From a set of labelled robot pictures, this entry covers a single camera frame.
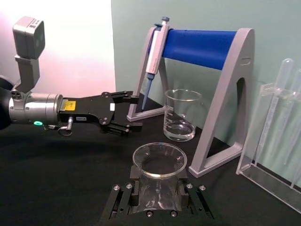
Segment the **empty glass beaker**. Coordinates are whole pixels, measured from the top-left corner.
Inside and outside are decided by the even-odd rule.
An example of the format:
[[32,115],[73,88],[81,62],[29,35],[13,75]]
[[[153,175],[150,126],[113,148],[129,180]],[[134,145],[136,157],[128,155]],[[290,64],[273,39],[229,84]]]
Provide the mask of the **empty glass beaker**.
[[134,212],[145,210],[181,210],[177,196],[177,174],[185,169],[186,154],[166,143],[150,143],[137,148],[133,163],[141,172],[139,205]]
[[186,89],[171,89],[165,92],[165,114],[163,131],[174,141],[188,141],[196,133],[198,109],[202,95]]

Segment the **robotic arm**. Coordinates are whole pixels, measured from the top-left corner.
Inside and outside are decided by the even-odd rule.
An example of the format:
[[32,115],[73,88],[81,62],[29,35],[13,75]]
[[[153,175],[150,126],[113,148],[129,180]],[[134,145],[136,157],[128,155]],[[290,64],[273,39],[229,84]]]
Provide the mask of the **robotic arm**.
[[44,22],[22,17],[13,27],[20,81],[13,85],[0,76],[0,129],[11,123],[44,126],[62,136],[72,134],[74,123],[92,123],[104,133],[127,135],[141,131],[141,123],[118,124],[114,121],[115,104],[137,104],[139,97],[130,92],[103,92],[101,95],[83,98],[63,97],[60,94],[32,93],[37,84],[39,56],[45,47]]

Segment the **pipette stand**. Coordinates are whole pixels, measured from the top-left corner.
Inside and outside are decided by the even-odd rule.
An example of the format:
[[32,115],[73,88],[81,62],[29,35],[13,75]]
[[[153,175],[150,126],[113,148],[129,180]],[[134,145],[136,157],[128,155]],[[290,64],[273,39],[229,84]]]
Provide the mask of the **pipette stand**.
[[[134,95],[140,94],[145,77],[148,49],[154,29],[149,30],[146,38],[139,81]],[[243,149],[251,103],[254,30],[241,28],[237,32],[230,32],[170,29],[159,67],[164,92],[168,89],[165,58],[222,71],[192,164],[189,167],[189,172],[198,178],[240,156]],[[238,95],[235,143],[231,147],[207,158],[217,122],[234,90],[237,90]],[[136,106],[131,105],[127,119],[136,121],[163,113],[164,107],[136,113]]]

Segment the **white backdrop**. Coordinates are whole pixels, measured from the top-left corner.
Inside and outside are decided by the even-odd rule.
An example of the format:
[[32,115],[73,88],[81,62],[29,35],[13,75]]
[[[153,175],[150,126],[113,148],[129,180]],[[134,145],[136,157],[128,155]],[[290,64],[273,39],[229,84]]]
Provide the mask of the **white backdrop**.
[[30,16],[44,21],[46,41],[34,92],[84,97],[115,91],[111,0],[5,2],[0,3],[0,74],[19,79],[12,27]]

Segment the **yellow label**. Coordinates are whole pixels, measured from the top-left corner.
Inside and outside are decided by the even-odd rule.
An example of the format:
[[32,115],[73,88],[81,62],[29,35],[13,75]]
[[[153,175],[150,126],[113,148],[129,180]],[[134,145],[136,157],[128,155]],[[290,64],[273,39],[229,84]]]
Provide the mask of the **yellow label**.
[[76,101],[67,100],[63,103],[63,111],[75,111]]

